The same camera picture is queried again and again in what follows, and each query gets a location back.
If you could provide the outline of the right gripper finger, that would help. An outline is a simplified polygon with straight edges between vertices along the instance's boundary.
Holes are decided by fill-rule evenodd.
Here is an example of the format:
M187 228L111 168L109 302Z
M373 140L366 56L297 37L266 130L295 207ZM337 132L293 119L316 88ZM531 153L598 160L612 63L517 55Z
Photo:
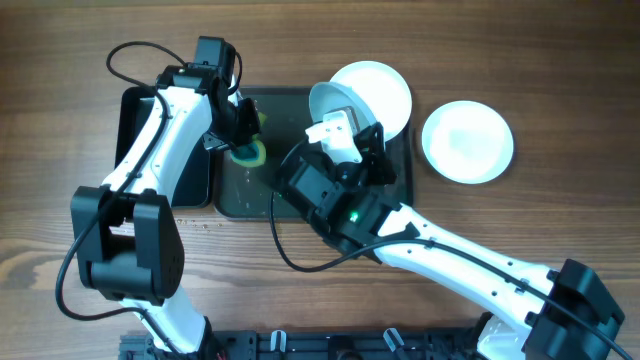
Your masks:
M361 163L363 160L355 145L353 120L350 108L334 110L323 116L323 125L327 126L328 136L321 141L322 149L336 165Z
M332 127L328 122L319 122L313 124L305 130L310 144L322 142L331 135Z

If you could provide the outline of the yellow green sponge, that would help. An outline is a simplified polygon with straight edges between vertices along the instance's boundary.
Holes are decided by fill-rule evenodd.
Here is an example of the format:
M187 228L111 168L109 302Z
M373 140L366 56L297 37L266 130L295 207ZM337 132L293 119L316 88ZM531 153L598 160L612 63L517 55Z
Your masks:
M266 161L266 148L260 140L262 120L255 109L238 115L238 124L230 138L231 158L242 167L260 167Z

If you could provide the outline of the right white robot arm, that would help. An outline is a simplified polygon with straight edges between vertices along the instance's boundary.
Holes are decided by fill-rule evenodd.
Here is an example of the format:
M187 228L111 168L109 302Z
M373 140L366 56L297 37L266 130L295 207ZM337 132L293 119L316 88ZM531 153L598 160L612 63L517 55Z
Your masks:
M377 190L394 173L382 125L350 105L314 110L282 195L343 259L365 256L483 307L474 349L487 359L604 359L624 315L597 274L522 262L451 233Z

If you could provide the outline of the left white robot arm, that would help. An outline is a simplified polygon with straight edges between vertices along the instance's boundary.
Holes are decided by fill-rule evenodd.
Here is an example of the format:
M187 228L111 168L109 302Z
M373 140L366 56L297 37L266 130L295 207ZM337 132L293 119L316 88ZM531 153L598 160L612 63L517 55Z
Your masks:
M237 95L227 75L170 66L159 78L153 108L128 152L98 187L79 187L71 201L75 241L56 289L72 262L84 287L120 303L151 335L158 359L223 359L208 318L180 282L185 252L172 200L196 144L251 144L260 119L251 99Z

